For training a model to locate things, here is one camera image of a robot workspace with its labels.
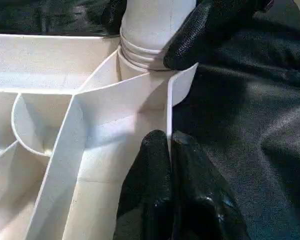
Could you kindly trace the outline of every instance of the white plastic tray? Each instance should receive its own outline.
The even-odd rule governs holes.
[[[171,136],[197,66],[146,72],[120,39],[0,35],[0,240],[111,240],[143,137]]]

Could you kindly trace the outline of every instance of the gloved hand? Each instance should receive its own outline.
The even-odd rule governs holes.
[[[227,181],[190,135],[173,134],[172,166],[178,206],[174,239],[250,239]]]
[[[217,48],[249,21],[256,11],[265,11],[273,0],[198,0],[197,7],[183,23],[164,57],[164,65],[185,70],[201,55]],[[101,21],[118,33],[127,0],[110,0]]]
[[[114,240],[249,240],[235,198],[189,135],[155,130],[121,189]]]

